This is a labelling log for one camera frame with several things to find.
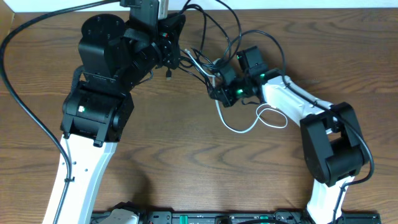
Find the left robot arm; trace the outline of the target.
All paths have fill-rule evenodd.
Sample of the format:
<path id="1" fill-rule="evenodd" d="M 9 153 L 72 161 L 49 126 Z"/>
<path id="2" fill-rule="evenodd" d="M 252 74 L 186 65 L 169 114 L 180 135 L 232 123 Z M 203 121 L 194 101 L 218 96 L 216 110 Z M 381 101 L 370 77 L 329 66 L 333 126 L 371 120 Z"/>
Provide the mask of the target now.
<path id="1" fill-rule="evenodd" d="M 131 90 L 155 67 L 175 70 L 183 14 L 153 24 L 113 14 L 87 19 L 78 44 L 82 66 L 63 102 L 62 153 L 45 223 L 88 223 L 106 167 L 134 109 Z"/>

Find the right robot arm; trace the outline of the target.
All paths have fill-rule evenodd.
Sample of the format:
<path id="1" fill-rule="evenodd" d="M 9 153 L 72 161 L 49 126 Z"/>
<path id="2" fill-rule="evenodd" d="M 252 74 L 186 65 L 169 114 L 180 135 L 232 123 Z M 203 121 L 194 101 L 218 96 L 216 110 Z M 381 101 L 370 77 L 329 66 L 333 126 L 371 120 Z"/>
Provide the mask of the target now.
<path id="1" fill-rule="evenodd" d="M 312 223 L 336 223 L 342 216 L 346 190 L 360 184 L 355 177 L 374 164 L 353 107 L 321 100 L 296 85 L 283 69 L 270 69 L 257 47 L 238 52 L 244 75 L 217 59 L 210 72 L 221 78 L 211 91 L 216 105 L 233 106 L 256 96 L 265 109 L 276 109 L 300 128 L 305 163 L 314 178 L 306 212 Z"/>

